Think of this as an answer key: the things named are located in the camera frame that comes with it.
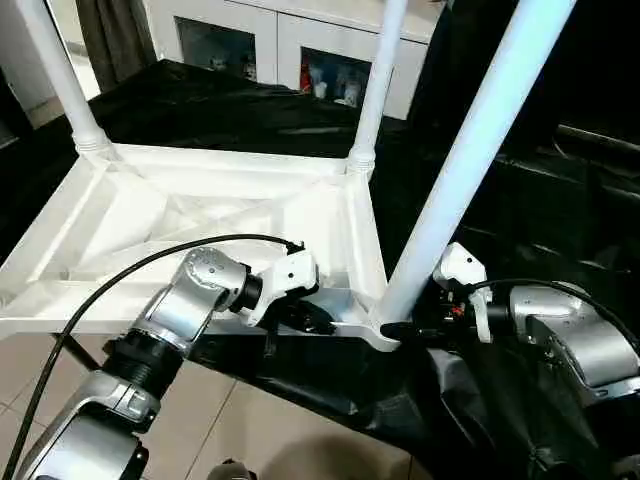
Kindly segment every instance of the cable connector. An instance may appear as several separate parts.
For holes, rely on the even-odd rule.
[[[294,253],[302,252],[306,250],[304,246],[304,242],[300,242],[300,245],[297,245],[293,242],[289,242],[286,245],[287,255],[293,255]]]

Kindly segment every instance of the floor tile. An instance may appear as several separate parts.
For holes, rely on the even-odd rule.
[[[431,474],[418,463],[418,461],[414,458],[411,461],[411,475],[409,475],[409,480],[432,480],[433,477]]]
[[[18,429],[20,428],[20,422],[22,421],[22,415],[18,412],[7,408],[0,415],[0,471],[4,473],[4,467],[9,460],[11,449],[13,448],[13,442],[16,440]],[[29,451],[33,442],[42,435],[44,427],[42,425],[33,424],[27,437],[27,442],[22,451],[22,457]]]
[[[228,458],[260,480],[405,480],[410,464],[402,450],[240,383],[188,480],[205,480]]]
[[[49,336],[45,336],[45,338],[47,341],[46,356],[49,354],[51,347],[53,347],[54,340]],[[77,335],[75,338],[98,362],[101,363],[106,358],[101,348],[109,338],[107,335]],[[39,373],[38,368],[29,386],[11,403],[11,408],[20,413],[25,412]],[[87,375],[89,375],[89,372],[69,353],[63,351],[47,383],[44,396],[40,400],[40,405],[36,412],[36,421],[43,425],[49,425]]]
[[[145,478],[186,477],[234,383],[195,363],[183,365],[162,400],[158,419],[142,438],[150,456]]]
[[[0,341],[0,402],[11,404],[40,371],[52,341],[48,335],[17,334]]]

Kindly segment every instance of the white wall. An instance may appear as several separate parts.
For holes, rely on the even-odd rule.
[[[50,0],[50,3],[64,40],[84,45],[76,0]]]
[[[0,0],[0,66],[22,108],[29,110],[55,97],[55,93],[16,1],[20,0]]]

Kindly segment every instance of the black plastic sheet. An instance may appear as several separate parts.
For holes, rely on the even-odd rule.
[[[91,105],[115,142],[307,156],[346,156],[358,119],[347,107],[282,87],[167,61]],[[371,191],[390,274],[447,144],[385,119],[377,151]],[[0,152],[0,258],[75,158],[64,118]],[[639,211],[638,177],[612,169],[607,158],[507,152],[489,170],[455,238],[481,259],[490,278],[574,282],[637,332]],[[414,312],[418,324],[429,325],[437,315],[436,293],[433,285],[425,291]],[[273,353],[264,337],[206,337],[193,360],[404,448],[436,478],[543,478],[542,472],[565,464],[586,478],[606,475],[579,409],[567,401],[559,411],[545,401],[544,385],[533,375],[537,364],[517,345],[460,343],[451,347],[459,355],[434,357],[411,342],[383,354],[347,339],[275,341]],[[558,475],[571,478],[563,470]]]

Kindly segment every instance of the black cable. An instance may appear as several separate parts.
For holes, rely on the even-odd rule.
[[[130,267],[124,269],[117,275],[114,275],[109,280],[107,280],[103,285],[101,285],[95,292],[87,298],[82,305],[76,310],[71,319],[67,322],[64,329],[60,333],[55,345],[51,349],[51,353],[49,354],[49,358],[42,368],[42,373],[40,373],[40,378],[38,379],[38,383],[36,384],[36,388],[33,390],[33,394],[31,395],[31,400],[29,401],[29,406],[27,407],[27,411],[24,414],[22,419],[22,424],[20,425],[20,431],[18,432],[18,436],[16,437],[16,441],[13,445],[13,450],[11,451],[11,456],[7,462],[7,467],[4,470],[4,475],[2,476],[2,480],[11,480],[13,478],[13,474],[15,473],[16,466],[18,465],[18,461],[20,459],[20,454],[22,453],[22,449],[24,448],[25,441],[27,439],[27,435],[29,433],[29,429],[31,428],[31,424],[33,423],[33,419],[35,417],[36,409],[38,408],[38,404],[40,403],[40,399],[44,392],[44,388],[47,385],[47,381],[51,376],[51,372],[53,367],[55,366],[56,361],[58,360],[58,356],[60,355],[60,351],[64,346],[65,340],[70,336],[71,331],[76,326],[78,321],[82,318],[82,315],[98,300],[107,290],[116,285],[125,277],[131,275],[136,270],[140,270],[145,265],[148,265],[151,262],[158,260],[159,258],[166,257],[167,255],[171,255],[173,253],[177,253],[183,250],[187,250],[189,248],[200,247],[202,245],[207,245],[210,243],[219,243],[226,242],[230,240],[261,240],[265,242],[273,242],[279,243],[287,247],[289,253],[292,251],[302,250],[302,247],[296,245],[293,242],[288,240],[284,240],[282,238],[273,237],[271,235],[260,235],[253,233],[246,234],[233,234],[233,235],[220,235],[216,237],[208,237],[202,238],[200,240],[194,240],[191,242],[183,243],[181,245],[176,245],[175,247],[170,247],[165,250],[161,250],[156,252],[148,257],[143,258],[142,260],[134,263]]]
[[[588,294],[562,283],[552,282],[548,280],[538,280],[535,278],[498,278],[495,280],[485,280],[484,282],[474,283],[473,285],[466,285],[463,288],[466,290],[466,292],[471,293],[481,288],[494,287],[498,285],[508,285],[509,287],[516,287],[520,285],[540,285],[543,287],[553,288],[554,290],[558,290],[560,292],[564,292],[573,297],[576,297],[582,300],[584,303],[591,305],[600,315],[602,315],[605,320],[611,322],[618,330],[620,330],[627,341],[631,343],[631,346],[634,348],[634,350],[638,350],[638,340],[636,336],[633,334],[633,332],[631,332],[631,330],[629,330],[629,328],[615,312],[613,312],[606,305],[603,305],[602,303],[594,300]]]

